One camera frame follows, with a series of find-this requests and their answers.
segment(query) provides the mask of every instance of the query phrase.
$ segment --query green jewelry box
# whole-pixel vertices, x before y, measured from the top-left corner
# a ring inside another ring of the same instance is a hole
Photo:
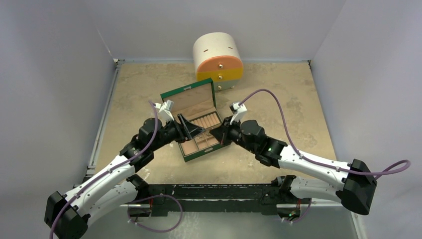
[[[162,93],[163,102],[174,102],[172,115],[178,121],[182,114],[191,123],[204,127],[206,131],[194,139],[179,143],[185,162],[223,148],[209,130],[221,125],[221,117],[215,107],[214,84],[211,78]]]

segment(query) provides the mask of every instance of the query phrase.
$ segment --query yellow drawer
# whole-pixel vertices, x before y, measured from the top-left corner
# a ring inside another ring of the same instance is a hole
[[[212,78],[212,80],[215,82],[229,81],[229,80],[240,79],[242,77],[242,74],[243,74],[243,67],[218,70],[218,71],[197,72],[197,80],[201,81],[208,78]]]

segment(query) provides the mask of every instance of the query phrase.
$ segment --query metal frame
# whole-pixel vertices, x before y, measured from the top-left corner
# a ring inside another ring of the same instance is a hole
[[[111,103],[113,100],[113,96],[114,96],[114,91],[117,85],[117,81],[120,75],[120,69],[121,66],[126,63],[126,61],[124,59],[115,59],[116,62],[116,70],[114,72],[114,78],[113,78],[113,82],[110,88],[110,92],[107,98],[107,102],[106,102],[106,106],[105,106],[105,110],[103,113],[103,117],[100,121],[100,126],[97,132],[97,136],[96,136],[96,140],[94,143],[94,148],[93,151],[91,153],[91,157],[88,163],[88,167],[87,167],[87,173],[85,175],[85,179],[92,177],[95,174],[95,168],[97,165],[97,160],[98,160],[98,156],[100,153],[100,148],[101,148],[101,144],[103,142],[103,135],[104,135],[104,131],[106,129],[106,124],[107,124],[107,119],[108,119],[108,115],[110,112],[110,108],[111,108]],[[130,63],[145,63],[146,61],[136,61],[136,60],[129,60],[128,62]],[[189,62],[189,61],[170,61],[170,62]],[[121,205],[121,207],[138,207],[138,208],[144,208],[147,207],[149,208],[148,204],[123,204]],[[283,208],[294,208],[296,207],[296,204],[280,204],[277,205],[277,207],[283,207]],[[336,203],[336,202],[332,202],[332,201],[328,201],[328,200],[317,200],[315,199],[312,202],[311,207],[342,207],[342,205],[340,203]],[[350,212],[351,216],[352,216],[352,220],[353,220],[353,226],[355,227],[356,230],[356,234],[358,236],[359,239],[368,239],[368,236],[366,234],[366,230],[364,227],[364,223],[363,223],[363,217],[361,215],[358,215],[356,213]]]

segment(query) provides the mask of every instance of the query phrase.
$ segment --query gray wall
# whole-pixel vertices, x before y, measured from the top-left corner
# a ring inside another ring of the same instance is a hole
[[[87,0],[114,58],[192,60],[201,35],[231,34],[243,60],[309,60],[345,0]]]
[[[413,163],[379,179],[365,217],[371,239],[422,233],[421,12],[420,0],[348,0],[314,58],[337,159],[358,158],[373,171]]]
[[[81,0],[0,3],[1,238],[47,238],[47,197],[80,183],[114,73]]]

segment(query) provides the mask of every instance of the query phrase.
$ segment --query tabletop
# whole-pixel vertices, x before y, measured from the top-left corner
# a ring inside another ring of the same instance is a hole
[[[106,121],[96,171],[103,169],[130,142],[143,122],[154,117],[151,100],[196,81],[193,63],[124,63],[118,75]],[[308,62],[245,63],[241,80],[233,89],[215,93],[222,118],[232,115],[229,105],[257,89],[268,89],[279,99],[295,146],[305,152],[335,160],[331,139]],[[243,120],[257,120],[268,136],[288,142],[274,99],[259,92],[245,102]],[[267,167],[254,155],[232,144],[184,162],[177,143],[154,152],[154,159],[138,174],[150,184],[269,183],[292,170]]]

